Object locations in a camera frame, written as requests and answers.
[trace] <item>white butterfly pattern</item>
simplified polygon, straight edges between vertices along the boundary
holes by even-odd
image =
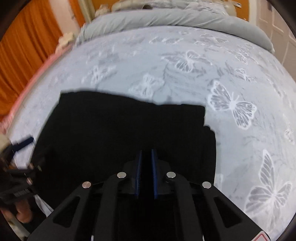
[[[250,46],[250,45],[245,45],[245,46],[243,46],[243,45],[238,45],[238,47],[239,48],[241,48],[243,51],[245,51],[246,53],[247,52],[250,52],[250,50],[252,49],[252,46]]]
[[[49,87],[54,87],[56,86],[57,84],[61,84],[65,81],[68,81],[69,79],[72,78],[72,75],[70,73],[68,73],[66,70],[63,70],[61,73],[55,75],[50,83],[49,83]]]
[[[248,64],[247,58],[249,58],[249,55],[242,49],[239,49],[238,51],[228,50],[228,52],[232,53],[235,56],[235,58],[237,58],[242,63]]]
[[[294,137],[294,131],[292,129],[292,125],[288,118],[283,114],[283,118],[285,120],[285,123],[287,125],[287,129],[285,130],[285,138],[291,142],[292,145],[295,145],[295,137]]]
[[[245,81],[247,81],[249,83],[254,81],[254,79],[252,77],[250,77],[246,74],[246,71],[244,69],[236,69],[235,71],[242,74]]]
[[[113,74],[116,74],[116,66],[107,66],[99,68],[98,65],[95,65],[93,70],[88,72],[88,74],[82,79],[81,83],[85,83],[86,79],[91,76],[90,84],[92,86],[98,85],[104,79],[110,77]]]
[[[265,212],[267,214],[266,231],[272,231],[280,217],[280,208],[287,203],[292,184],[286,182],[281,188],[277,189],[274,165],[267,150],[263,150],[263,163],[259,178],[263,186],[252,188],[244,212],[251,218]]]
[[[203,62],[207,65],[212,65],[210,61],[201,57],[193,50],[189,50],[186,53],[163,55],[161,59],[174,64],[176,69],[186,73],[194,72],[194,70],[196,70],[194,65],[196,62]]]
[[[194,44],[203,46],[205,48],[211,48],[211,47],[215,46],[215,44],[212,44],[211,42],[204,42],[204,41],[200,41],[200,40],[196,40],[196,39],[194,39]]]
[[[149,41],[150,44],[155,44],[155,43],[164,43],[164,44],[176,44],[180,42],[182,38],[161,38],[161,37],[155,37],[152,40]]]
[[[215,80],[207,101],[215,111],[231,110],[236,125],[243,130],[247,130],[252,125],[252,119],[257,107],[246,101],[237,101],[238,98],[234,99],[233,93],[230,96],[226,88]]]
[[[203,41],[213,43],[213,44],[224,44],[224,43],[228,42],[228,40],[226,40],[226,39],[214,37],[210,34],[202,34],[200,37],[202,38]]]
[[[89,54],[86,64],[89,64],[91,61],[97,59],[99,65],[106,65],[119,61],[119,55],[114,52],[114,46],[106,50],[100,50],[99,52],[94,50]]]
[[[145,37],[142,36],[131,36],[123,39],[123,43],[130,45],[130,46],[135,46],[137,44],[142,43],[145,40]]]
[[[135,96],[151,100],[154,92],[163,87],[164,84],[165,82],[163,79],[156,78],[150,74],[145,74],[142,81],[131,86],[128,91]]]
[[[190,32],[188,32],[188,31],[178,31],[178,33],[179,33],[180,35],[187,35],[187,34],[190,34]]]

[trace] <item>bedsheet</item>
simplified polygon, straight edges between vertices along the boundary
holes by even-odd
[[[215,186],[271,240],[296,211],[296,84],[276,58],[244,39],[207,29],[157,26],[95,38],[40,80],[9,131],[38,135],[60,92],[97,90],[206,106],[215,131]],[[25,165],[32,150],[16,156]]]

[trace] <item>pillow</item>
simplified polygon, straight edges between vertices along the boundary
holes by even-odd
[[[224,8],[224,5],[219,3],[212,2],[191,2],[188,4],[186,9],[192,9],[197,11],[210,11],[212,13],[228,15],[227,11]]]

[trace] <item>bed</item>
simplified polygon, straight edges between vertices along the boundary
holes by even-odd
[[[100,16],[34,84],[8,135],[37,140],[61,92],[204,105],[217,141],[214,185],[276,240],[296,211],[296,84],[267,36],[241,21],[179,8]],[[17,154],[18,166],[32,150]]]

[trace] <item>black garment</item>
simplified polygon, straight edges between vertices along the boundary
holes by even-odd
[[[203,126],[204,114],[196,105],[155,105],[89,91],[62,94],[32,157],[34,163],[48,146],[54,150],[36,177],[39,195],[56,208],[82,182],[105,181],[138,150],[152,148],[189,181],[213,182],[215,134]]]

